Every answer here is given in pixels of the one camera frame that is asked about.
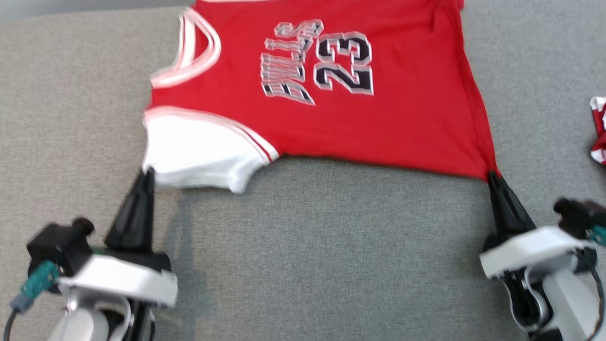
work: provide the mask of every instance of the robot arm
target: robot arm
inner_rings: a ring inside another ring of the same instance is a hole
[[[594,268],[596,246],[606,241],[606,209],[563,199],[554,210],[562,215],[559,226],[489,238],[500,243],[487,243],[482,267],[488,278],[505,285],[514,321],[530,340],[606,341],[604,290]],[[599,297],[575,276],[587,271]]]
[[[177,278],[165,253],[152,251],[154,170],[141,171],[108,235],[105,248],[91,248],[93,224],[50,224],[28,245],[30,275],[11,303],[12,321],[43,291],[65,297],[65,316],[49,341],[142,341],[153,306],[174,306]]]

